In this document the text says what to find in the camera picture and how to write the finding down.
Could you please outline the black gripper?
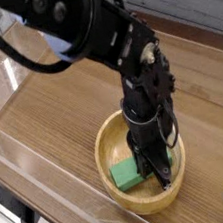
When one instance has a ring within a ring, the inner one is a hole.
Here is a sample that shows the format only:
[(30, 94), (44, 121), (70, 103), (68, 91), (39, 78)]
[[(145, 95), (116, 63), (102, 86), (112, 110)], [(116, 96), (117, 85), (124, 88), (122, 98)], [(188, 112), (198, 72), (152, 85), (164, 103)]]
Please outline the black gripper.
[(120, 73), (121, 107), (129, 126), (128, 144), (138, 173), (147, 179), (153, 169), (165, 191), (171, 186), (166, 151), (176, 146), (179, 127), (172, 100), (174, 75), (158, 44), (159, 41), (148, 42), (133, 71)]

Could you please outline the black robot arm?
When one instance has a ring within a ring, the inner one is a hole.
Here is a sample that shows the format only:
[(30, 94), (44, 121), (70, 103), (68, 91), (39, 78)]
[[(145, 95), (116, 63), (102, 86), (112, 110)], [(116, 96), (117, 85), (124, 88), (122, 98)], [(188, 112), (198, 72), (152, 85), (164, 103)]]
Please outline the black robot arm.
[(167, 140), (179, 131), (175, 80), (154, 30), (122, 0), (0, 0), (0, 9), (40, 30), (64, 64), (88, 58), (119, 72), (136, 171), (142, 177), (153, 173), (162, 188), (170, 187), (167, 149), (175, 144)]

